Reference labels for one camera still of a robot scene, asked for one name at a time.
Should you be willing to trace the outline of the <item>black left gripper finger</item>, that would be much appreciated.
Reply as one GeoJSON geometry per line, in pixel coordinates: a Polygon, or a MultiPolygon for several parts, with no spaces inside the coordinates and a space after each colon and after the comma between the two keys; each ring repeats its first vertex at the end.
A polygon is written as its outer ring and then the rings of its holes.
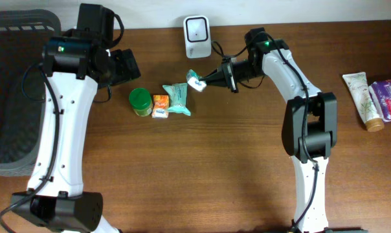
{"type": "Polygon", "coordinates": [[[120,85],[130,81],[130,73],[128,67],[128,50],[114,50],[111,52],[111,85],[120,85]]]}
{"type": "Polygon", "coordinates": [[[141,76],[137,61],[131,49],[123,50],[123,75],[126,80],[134,80],[141,76]]]}

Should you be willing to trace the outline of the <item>white Pantene tube gold cap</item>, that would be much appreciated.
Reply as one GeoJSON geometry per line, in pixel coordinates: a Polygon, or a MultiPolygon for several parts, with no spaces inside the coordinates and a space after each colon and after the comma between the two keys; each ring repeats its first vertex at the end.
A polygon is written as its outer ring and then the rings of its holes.
{"type": "Polygon", "coordinates": [[[365,72],[343,74],[348,90],[353,98],[359,116],[368,132],[382,130],[385,125],[368,90],[368,81],[365,72]]]}

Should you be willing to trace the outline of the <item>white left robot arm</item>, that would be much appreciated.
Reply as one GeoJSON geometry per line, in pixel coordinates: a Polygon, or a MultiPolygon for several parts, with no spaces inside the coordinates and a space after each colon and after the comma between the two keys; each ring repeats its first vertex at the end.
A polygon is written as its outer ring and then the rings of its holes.
{"type": "Polygon", "coordinates": [[[9,211],[52,232],[115,232],[103,215],[103,197],[86,192],[82,156],[97,91],[140,76],[131,50],[119,50],[114,11],[80,5],[75,28],[51,38],[36,65],[45,84],[39,151],[27,188],[9,211]]]}

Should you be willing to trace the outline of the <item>orange tissue pack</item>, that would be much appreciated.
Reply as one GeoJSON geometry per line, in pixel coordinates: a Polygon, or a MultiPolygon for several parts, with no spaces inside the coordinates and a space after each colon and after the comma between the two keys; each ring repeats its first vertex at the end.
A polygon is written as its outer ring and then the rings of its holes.
{"type": "Polygon", "coordinates": [[[153,118],[168,118],[169,105],[170,101],[168,95],[154,95],[151,116],[153,118]]]}

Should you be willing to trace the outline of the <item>purple red Carefree pad pack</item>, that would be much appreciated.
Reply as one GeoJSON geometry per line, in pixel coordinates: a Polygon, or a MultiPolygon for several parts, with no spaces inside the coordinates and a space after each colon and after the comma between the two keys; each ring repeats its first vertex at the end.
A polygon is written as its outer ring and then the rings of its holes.
{"type": "Polygon", "coordinates": [[[391,122],[391,80],[374,82],[368,90],[380,117],[391,122]]]}

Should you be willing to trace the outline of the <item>small teal tissue pack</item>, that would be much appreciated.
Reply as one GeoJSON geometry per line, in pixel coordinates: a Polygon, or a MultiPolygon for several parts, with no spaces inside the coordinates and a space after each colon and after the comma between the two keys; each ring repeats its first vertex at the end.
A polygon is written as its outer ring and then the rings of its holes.
{"type": "Polygon", "coordinates": [[[192,69],[186,73],[187,84],[198,92],[202,92],[206,87],[206,81],[203,81],[201,77],[192,69]]]}

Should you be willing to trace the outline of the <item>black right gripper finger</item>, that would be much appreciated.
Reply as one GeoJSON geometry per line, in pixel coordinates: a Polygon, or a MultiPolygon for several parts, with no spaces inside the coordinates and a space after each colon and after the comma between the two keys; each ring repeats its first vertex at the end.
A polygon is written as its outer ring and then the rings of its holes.
{"type": "Polygon", "coordinates": [[[208,86],[216,86],[216,87],[226,87],[227,83],[223,79],[218,79],[218,80],[205,80],[206,84],[208,86]]]}
{"type": "Polygon", "coordinates": [[[203,76],[201,80],[220,80],[221,79],[221,71],[214,70],[210,74],[203,76]]]}

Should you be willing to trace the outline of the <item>teal wet wipes pack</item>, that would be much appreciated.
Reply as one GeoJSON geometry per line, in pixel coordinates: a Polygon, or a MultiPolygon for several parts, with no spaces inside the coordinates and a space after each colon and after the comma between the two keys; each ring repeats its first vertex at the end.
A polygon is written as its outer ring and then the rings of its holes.
{"type": "Polygon", "coordinates": [[[186,107],[187,83],[175,83],[173,85],[163,85],[163,89],[168,93],[170,98],[169,113],[181,113],[190,116],[191,112],[186,107]]]}

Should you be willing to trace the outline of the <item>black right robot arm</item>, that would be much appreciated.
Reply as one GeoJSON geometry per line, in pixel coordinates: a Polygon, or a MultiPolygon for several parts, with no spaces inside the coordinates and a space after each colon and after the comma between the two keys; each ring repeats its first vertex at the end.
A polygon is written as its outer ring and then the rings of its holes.
{"type": "Polygon", "coordinates": [[[331,149],[337,141],[337,99],[315,87],[298,68],[282,39],[264,28],[245,35],[248,58],[236,61],[212,41],[222,58],[219,68],[203,77],[207,85],[227,87],[233,93],[245,80],[268,76],[286,102],[282,144],[295,171],[296,210],[290,232],[329,232],[325,208],[325,175],[331,149]]]}

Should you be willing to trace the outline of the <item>green lidded jar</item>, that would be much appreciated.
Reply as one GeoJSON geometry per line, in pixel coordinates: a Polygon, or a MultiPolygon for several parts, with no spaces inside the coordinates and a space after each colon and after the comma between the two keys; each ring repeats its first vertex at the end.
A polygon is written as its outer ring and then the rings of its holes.
{"type": "Polygon", "coordinates": [[[129,94],[129,102],[136,115],[149,116],[152,112],[153,102],[150,92],[145,88],[136,88],[129,94]]]}

